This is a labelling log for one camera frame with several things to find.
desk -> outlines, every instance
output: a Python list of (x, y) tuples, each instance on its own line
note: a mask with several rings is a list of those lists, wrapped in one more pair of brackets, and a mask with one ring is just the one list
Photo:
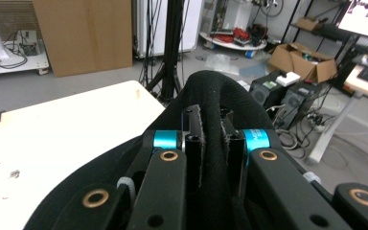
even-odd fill
[(70, 173), (141, 135), (164, 107), (127, 81), (2, 114), (0, 229), (22, 229)]
[(343, 119), (348, 115), (349, 112), (355, 107), (357, 102), (363, 96), (363, 94), (368, 95), (368, 81), (362, 80), (357, 77), (360, 71), (363, 69), (362, 66), (357, 65), (348, 76), (348, 79), (345, 80), (345, 84), (355, 90), (355, 94), (348, 101), (339, 115), (335, 118), (334, 122), (322, 132), (318, 141), (316, 142), (314, 148), (312, 149), (309, 157), (307, 158), (307, 163), (309, 164), (318, 164), (322, 158), (322, 155), (325, 152), (328, 144), (331, 141), (331, 138), (334, 135), (336, 128), (343, 121)]

cardboard box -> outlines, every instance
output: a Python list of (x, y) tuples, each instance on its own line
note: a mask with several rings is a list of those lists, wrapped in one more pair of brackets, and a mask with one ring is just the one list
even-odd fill
[(298, 74), (300, 80), (318, 83), (336, 74), (333, 57), (312, 51), (299, 43), (277, 46), (268, 63), (276, 69)]
[(57, 77), (132, 65), (131, 1), (33, 3)]
[(297, 27), (304, 29), (306, 31), (313, 31), (319, 29), (322, 26), (322, 23), (318, 23), (316, 19), (309, 17), (302, 17), (297, 21)]

white table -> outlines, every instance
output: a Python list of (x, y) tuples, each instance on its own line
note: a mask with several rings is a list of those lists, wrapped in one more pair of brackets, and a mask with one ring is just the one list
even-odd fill
[(345, 80), (345, 84), (355, 90), (355, 94), (351, 97), (342, 111), (337, 115), (333, 123), (322, 132), (318, 141), (316, 142), (314, 148), (312, 149), (310, 155), (307, 158), (307, 162), (309, 164), (318, 164), (324, 155), (325, 149), (331, 141), (331, 138), (334, 135), (336, 128), (342, 123), (343, 119), (351, 112), (351, 110), (355, 107), (357, 102), (363, 96), (363, 94), (368, 95), (368, 81), (362, 80), (357, 77), (360, 71), (363, 69), (362, 66), (357, 65), (354, 70), (352, 70), (351, 74)]
[(141, 135), (164, 107), (137, 81), (2, 114), (0, 229), (22, 229), (80, 166)]

gray floor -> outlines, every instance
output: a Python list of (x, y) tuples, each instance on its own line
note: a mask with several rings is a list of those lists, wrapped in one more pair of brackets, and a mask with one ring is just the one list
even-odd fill
[[(204, 49), (200, 40), (195, 51), (183, 56), (184, 81), (198, 70), (209, 69), (205, 67), (204, 59), (211, 54), (229, 56), (231, 65), (239, 67), (242, 76), (227, 75), (236, 81), (249, 84), (266, 72), (265, 64), (269, 58), (265, 53), (258, 53), (254, 58), (248, 59), (241, 51), (224, 48)], [(182, 79), (180, 64), (178, 74)], [(142, 62), (135, 60), (132, 67), (64, 78), (56, 78), (52, 72), (44, 76), (37, 75), (35, 71), (2, 74), (0, 75), (0, 111), (40, 104), (123, 81), (138, 81), (141, 68)], [(348, 100), (347, 96), (332, 90), (321, 112), (336, 115)], [(310, 129), (307, 124), (303, 124), (303, 128), (305, 131)], [(310, 152), (318, 137), (319, 133), (310, 134), (311, 144), (306, 148), (306, 153)], [(301, 156), (303, 151), (298, 149), (289, 153)], [(323, 186), (331, 193), (340, 183), (358, 182), (368, 185), (368, 98), (363, 98), (341, 124), (320, 164), (310, 166), (304, 160), (297, 159), (297, 161), (307, 170), (319, 175)]]

black tripod stand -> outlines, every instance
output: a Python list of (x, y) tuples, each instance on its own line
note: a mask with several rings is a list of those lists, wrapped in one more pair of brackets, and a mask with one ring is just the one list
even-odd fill
[(185, 0), (169, 0), (167, 7), (166, 40), (164, 57), (160, 71), (154, 79), (147, 83), (146, 89), (151, 91), (160, 81), (162, 82), (159, 100), (168, 103), (181, 91), (181, 84), (177, 76), (178, 51), (182, 33), (182, 18)]

